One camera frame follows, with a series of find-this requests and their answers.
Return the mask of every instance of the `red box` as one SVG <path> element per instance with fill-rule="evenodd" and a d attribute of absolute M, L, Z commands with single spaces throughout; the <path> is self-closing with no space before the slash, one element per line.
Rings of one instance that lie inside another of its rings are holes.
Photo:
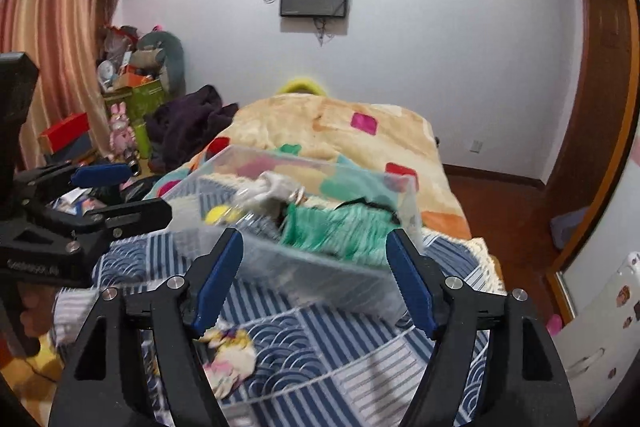
<path fill-rule="evenodd" d="M 89 119 L 86 113 L 76 113 L 43 131 L 38 137 L 38 143 L 43 153 L 54 154 L 87 131 Z"/>

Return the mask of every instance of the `cardboard box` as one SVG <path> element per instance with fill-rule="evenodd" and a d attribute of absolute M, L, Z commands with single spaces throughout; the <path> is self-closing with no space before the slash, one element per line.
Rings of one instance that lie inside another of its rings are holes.
<path fill-rule="evenodd" d="M 123 87 L 122 89 L 104 92 L 102 97 L 107 108 L 107 114 L 111 114 L 111 105 L 125 102 L 130 122 L 141 120 L 146 114 L 155 111 L 165 102 L 166 98 L 159 80 L 154 80 L 138 87 Z"/>
<path fill-rule="evenodd" d="M 65 145 L 62 149 L 59 149 L 53 154 L 44 153 L 44 158 L 47 165 L 61 163 L 67 160 L 76 162 L 79 158 L 87 156 L 93 149 L 94 146 L 91 143 L 91 137 L 89 136 L 89 133 L 86 132 L 81 134 L 75 140 L 71 140 L 71 142 Z"/>
<path fill-rule="evenodd" d="M 146 76 L 135 73 L 121 74 L 113 83 L 113 89 L 122 89 L 123 87 L 138 87 L 149 82 Z"/>
<path fill-rule="evenodd" d="M 55 154 L 87 131 L 89 119 L 86 113 L 72 114 L 43 131 L 38 136 L 38 143 L 43 154 Z"/>

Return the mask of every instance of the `blanket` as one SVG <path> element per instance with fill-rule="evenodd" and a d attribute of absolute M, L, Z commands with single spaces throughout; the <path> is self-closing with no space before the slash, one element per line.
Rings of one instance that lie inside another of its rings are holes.
<path fill-rule="evenodd" d="M 178 253 L 174 238 L 172 232 L 163 231 L 114 242 L 94 270 L 94 288 L 62 291 L 51 332 L 58 349 L 65 352 L 65 344 L 75 340 L 101 289 L 117 285 L 127 294 L 137 293 L 154 289 L 171 275 L 184 274 L 191 261 Z M 428 233 L 422 252 L 447 276 L 465 279 L 476 290 L 504 293 L 485 279 L 478 246 Z M 257 351 L 255 374 L 220 402 L 232 426 L 398 425 L 434 347 L 409 317 L 392 325 L 322 303 L 297 307 L 286 295 L 242 280 L 232 284 L 221 317 L 246 329 Z M 487 348 L 488 332 L 478 331 L 456 426 L 473 418 Z M 211 353 L 203 344 L 196 349 L 202 362 L 210 361 Z M 148 331 L 143 332 L 142 351 L 156 419 L 174 425 L 154 370 L 154 344 Z"/>
<path fill-rule="evenodd" d="M 240 109 L 231 126 L 190 162 L 190 169 L 229 144 L 412 175 L 424 225 L 452 237 L 471 238 L 431 125 L 408 109 L 312 94 L 272 96 Z"/>

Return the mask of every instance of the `blue striped blanket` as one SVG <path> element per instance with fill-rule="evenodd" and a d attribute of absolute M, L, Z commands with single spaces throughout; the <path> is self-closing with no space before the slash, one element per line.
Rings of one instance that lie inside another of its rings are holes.
<path fill-rule="evenodd" d="M 478 262 L 463 245 L 433 235 L 423 250 L 446 275 L 462 277 L 475 289 L 484 287 Z M 189 265 L 175 251 L 169 232 L 114 243 L 94 269 L 94 289 L 59 294 L 54 343 L 63 349 L 75 339 L 100 288 L 115 284 L 128 293 L 146 291 Z M 221 317 L 248 330 L 257 351 L 254 375 L 220 402 L 230 425 L 237 427 L 397 425 L 433 350 L 409 318 L 392 325 L 321 303 L 298 308 L 284 295 L 240 280 L 234 281 Z M 173 425 L 162 381 L 152 370 L 152 338 L 145 333 L 143 354 L 156 418 Z M 479 331 L 455 425 L 473 416 L 487 342 L 487 334 Z M 204 344 L 197 345 L 205 362 Z"/>

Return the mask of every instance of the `metal screw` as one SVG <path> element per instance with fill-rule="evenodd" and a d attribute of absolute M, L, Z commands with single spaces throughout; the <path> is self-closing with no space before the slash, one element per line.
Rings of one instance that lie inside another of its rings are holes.
<path fill-rule="evenodd" d="M 118 295 L 118 289 L 113 287 L 107 288 L 105 291 L 102 292 L 102 298 L 106 301 L 110 301 L 116 298 L 116 295 Z"/>
<path fill-rule="evenodd" d="M 166 285 L 169 286 L 172 290 L 177 290 L 184 284 L 184 277 L 179 275 L 174 275 L 173 277 L 169 277 L 166 282 Z"/>
<path fill-rule="evenodd" d="M 516 301 L 526 301 L 529 298 L 527 292 L 522 288 L 514 289 L 514 291 L 511 292 L 511 295 L 513 295 L 513 298 L 516 299 Z"/>
<path fill-rule="evenodd" d="M 65 250 L 66 253 L 76 253 L 81 248 L 82 247 L 80 246 L 80 243 L 78 243 L 78 241 L 70 241 L 66 244 Z"/>
<path fill-rule="evenodd" d="M 444 283 L 452 290 L 459 290 L 460 288 L 462 288 L 462 279 L 460 279 L 459 277 L 447 277 L 444 280 Z"/>

